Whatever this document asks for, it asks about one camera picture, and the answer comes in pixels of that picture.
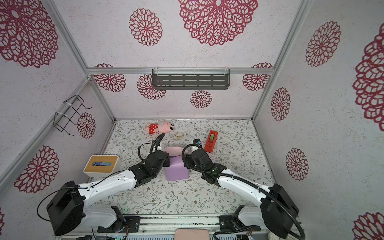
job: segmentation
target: black wire rack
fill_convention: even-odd
[[[69,103],[68,101],[72,100],[73,98],[76,98],[76,99],[73,100],[73,103]],[[79,105],[77,108],[74,108],[74,107],[73,107],[73,104],[76,102],[76,100],[80,102],[80,105]],[[73,118],[73,116],[74,116],[75,114],[78,114],[79,116],[81,116],[81,115],[79,114],[79,112],[78,112],[78,110],[79,110],[79,108],[80,108],[81,106],[83,106],[85,109],[91,109],[92,107],[90,107],[90,108],[85,107],[85,105],[84,105],[84,100],[83,100],[83,99],[80,97],[80,95],[78,95],[78,94],[76,94],[76,95],[74,95],[74,96],[68,98],[67,100],[64,101],[64,103],[66,103],[66,104],[68,104],[69,106],[71,106],[70,108],[72,108],[72,109],[74,110],[74,113],[72,114],[72,116],[71,116],[70,118],[69,118],[68,115],[66,114],[66,112],[67,112],[70,108],[68,108],[64,113],[58,113],[58,112],[55,113],[55,116],[53,117],[53,126],[54,126],[57,130],[59,130],[60,132],[65,131],[68,135],[75,136],[75,134],[70,134],[69,132],[67,132],[67,130],[65,130],[66,126],[68,125],[69,122],[73,123],[73,124],[76,125],[76,126],[78,125],[78,124],[76,124],[76,123],[74,123],[74,122],[72,121],[72,118]],[[68,119],[68,122],[64,125],[64,127],[62,127],[61,125],[59,125],[60,119],[56,122],[56,116],[58,116],[58,115],[63,115],[64,117],[66,117],[66,118]]]

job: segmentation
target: zip tie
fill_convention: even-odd
[[[56,114],[61,114],[61,115],[64,115],[64,116],[68,117],[68,115],[64,114],[64,113],[56,113]]]

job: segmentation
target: black cable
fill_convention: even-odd
[[[242,229],[239,229],[239,230],[236,230],[236,231],[230,231],[230,232],[215,232],[214,233],[214,239],[215,240],[220,240],[216,235],[219,235],[219,234],[234,234],[234,233],[239,233],[239,232],[243,232],[243,231],[247,231],[248,229],[251,229],[251,228],[254,228],[256,227],[256,225],[250,225],[248,227],[245,227],[245,228],[242,228]]]
[[[151,145],[151,149],[149,150],[149,153],[153,152],[153,148],[155,148],[155,151],[157,150],[157,147],[159,146],[161,140],[164,138],[166,134],[165,133],[162,133],[160,134],[156,139],[155,141],[152,142],[152,145]]]
[[[120,171],[117,171],[117,172],[114,172],[114,173],[108,175],[106,178],[103,178],[100,182],[98,182],[98,183],[96,183],[96,184],[94,184],[94,185],[92,185],[92,186],[86,187],[85,189],[94,187],[94,186],[98,185],[99,183],[101,183],[102,181],[104,181],[105,179],[109,178],[110,176],[115,175],[115,174],[118,173],[118,172],[124,172],[125,170],[126,170],[126,169],[124,169],[124,170],[120,170]]]
[[[54,194],[54,193],[56,193],[56,192],[58,192],[58,191],[60,191],[60,190],[63,190],[63,189],[87,189],[87,187],[65,187],[65,188],[61,188],[61,189],[56,190],[56,191],[54,191],[53,193],[49,194],[48,196],[46,196],[46,197],[39,203],[39,205],[37,205],[36,213],[37,213],[37,215],[39,216],[39,218],[41,218],[41,219],[43,219],[43,220],[45,220],[45,221],[47,221],[47,222],[50,222],[50,220],[45,219],[45,218],[43,218],[42,216],[40,216],[40,214],[39,214],[39,207],[40,207],[40,205],[43,203],[43,201],[44,201],[45,199],[47,199],[47,197],[49,197],[50,195],[52,195],[52,194]]]
[[[142,145],[139,146],[139,148],[137,149],[137,153],[139,155],[139,158],[141,161],[145,161],[143,157],[141,157],[141,153],[140,153],[140,149],[141,149],[141,146],[143,146],[144,144],[150,144],[152,145],[152,143],[143,143]]]
[[[91,226],[91,229],[92,229],[93,238],[96,240],[95,234],[93,232],[93,226]]]
[[[161,140],[163,140],[163,138],[164,138],[164,136],[165,136],[166,134],[165,133],[162,133],[162,134],[160,134],[158,137],[157,137],[157,142],[156,142],[156,145],[155,145],[155,151],[157,150],[157,147],[160,145],[160,142],[161,142]]]
[[[196,169],[194,167],[189,166],[185,162],[184,152],[186,151],[187,148],[192,147],[192,146],[199,147],[196,144],[188,144],[188,145],[186,145],[183,148],[183,151],[181,152],[181,159],[183,160],[185,166],[187,166],[188,168],[190,168],[192,170],[195,170],[197,172],[207,173],[207,174],[212,174],[212,175],[219,175],[219,176],[224,176],[224,177],[231,177],[231,178],[237,179],[237,180],[239,180],[241,182],[244,182],[244,183],[250,185],[251,187],[253,187],[256,190],[258,190],[259,192],[262,192],[263,194],[268,196],[270,199],[272,199],[274,202],[276,202],[276,204],[288,215],[288,217],[292,220],[293,224],[297,227],[297,229],[298,229],[298,231],[300,233],[300,236],[295,234],[292,231],[290,231],[289,234],[291,234],[292,236],[294,236],[297,239],[305,240],[305,233],[304,233],[303,228],[300,226],[300,223],[291,215],[291,213],[288,211],[288,209],[286,209],[286,207],[279,200],[277,200],[277,198],[275,198],[272,194],[270,194],[269,192],[265,191],[264,189],[260,188],[259,186],[255,185],[252,182],[249,182],[246,179],[241,178],[239,176],[235,176],[235,175],[231,175],[231,174],[226,174],[226,173],[221,173],[221,172],[220,173],[219,172],[209,172],[209,171],[199,170],[199,169]]]

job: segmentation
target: red tape dispenser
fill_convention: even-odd
[[[210,131],[208,134],[207,143],[205,144],[204,151],[212,153],[216,144],[218,132]]]

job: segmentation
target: metal profile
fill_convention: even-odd
[[[231,214],[142,214],[142,215],[124,215],[124,216],[140,216],[139,231],[130,233],[131,236],[142,236],[149,238],[152,235],[174,235],[178,228],[190,229],[206,229],[210,234],[220,231],[219,216]],[[78,227],[73,231],[65,234],[67,237],[77,237],[89,235],[91,227]],[[261,226],[261,231],[253,232],[256,239],[266,239],[269,230],[267,227]],[[96,236],[105,236],[105,233],[94,232]]]
[[[212,118],[212,117],[206,117],[206,118],[186,118],[186,117],[152,117],[152,118],[147,118],[147,117],[142,117],[142,118],[116,118],[116,121],[121,121],[121,120],[169,120],[172,121],[174,119],[177,120],[244,120],[244,119],[251,119],[251,117],[238,117],[238,118],[229,118],[229,117],[218,117],[218,118]]]
[[[228,89],[230,70],[224,70],[221,75],[215,74],[161,74],[152,69],[154,89]]]
[[[64,42],[67,44],[70,52],[72,53],[74,59],[76,60],[76,63],[78,64],[80,70],[82,71],[83,75],[87,78],[90,78],[90,75],[87,71],[87,64],[85,62],[85,59],[81,55],[81,52],[79,48],[77,47],[74,39],[71,36],[71,33],[67,26],[65,25],[65,22],[63,18],[60,15],[59,10],[57,9],[55,3],[53,0],[41,0],[45,9],[47,10],[48,14],[50,15],[53,23],[55,24],[57,30],[60,32],[61,36],[64,39]],[[111,118],[112,121],[114,121],[114,115],[109,107],[107,101],[105,100],[104,96],[102,95],[100,89],[98,87],[94,87],[94,90],[96,92],[96,96],[99,99],[101,105],[103,106],[104,110],[107,112],[108,116]]]
[[[98,98],[100,104],[103,106],[106,114],[109,116],[109,118],[111,119],[112,122],[114,122],[116,120],[113,112],[112,112],[112,109],[111,107],[109,106],[107,100],[105,99],[103,93],[101,92],[97,82],[95,81],[95,79],[93,78],[93,76],[91,75],[91,86],[92,86],[92,89],[96,95],[96,97]]]
[[[109,237],[112,237],[114,239],[124,239],[125,235],[124,234],[109,234],[107,235]],[[84,237],[84,235],[75,235],[75,236],[53,236],[56,240],[61,240],[61,239],[74,239],[74,238],[80,238]],[[217,235],[217,238],[220,240],[237,240],[237,235],[236,234],[220,234]],[[169,234],[169,235],[133,235],[130,234],[125,240],[174,240],[175,239],[175,234]],[[209,240],[215,240],[213,237],[213,234],[209,235]]]
[[[293,47],[293,43],[297,38],[297,35],[299,34],[299,31],[301,29],[301,26],[303,25],[304,19],[306,18],[308,11],[310,9],[310,6],[312,4],[313,0],[302,0],[299,6],[299,9],[296,13],[296,16],[293,20],[293,23],[291,25],[291,28],[288,32],[287,37],[285,38],[283,47],[281,48],[281,51],[279,53],[279,56],[276,60],[274,69],[275,71],[270,76],[269,80],[267,81],[264,91],[262,93],[262,96],[260,98],[260,101],[258,102],[256,109],[252,115],[252,119],[256,122],[257,118],[260,115],[261,110],[263,109],[263,106],[269,96],[271,94],[271,90],[275,84],[276,76],[279,75],[281,72],[282,66],[284,65],[289,52],[291,51]]]
[[[53,0],[41,0],[41,2],[44,5],[45,10],[47,10],[57,30],[60,32],[61,36],[63,37],[64,42],[68,45],[68,48],[70,49],[70,52],[72,53],[77,64],[79,65],[83,75],[85,77],[88,77],[89,74],[87,72],[87,64],[83,56],[81,55],[79,49],[77,48],[76,43],[73,40],[67,26],[65,25],[64,20],[61,17],[55,3],[53,2]]]
[[[215,74],[220,75],[227,69],[231,74],[267,74],[271,75],[274,68],[91,68],[88,67],[88,74],[152,74],[156,69],[158,74]]]
[[[88,79],[85,79],[76,89],[71,96],[80,94],[83,89],[90,83]],[[69,100],[70,104],[73,104],[75,98]],[[56,112],[64,113],[71,106],[67,103],[63,103]],[[58,115],[57,121],[60,121],[62,115]],[[41,147],[41,143],[48,134],[55,129],[53,126],[54,114],[50,117],[48,122],[42,127],[37,135],[27,144],[27,146],[16,157],[12,164],[4,171],[0,176],[0,195],[7,189],[7,187],[17,178],[20,172],[28,165],[29,161],[34,157],[36,152]]]

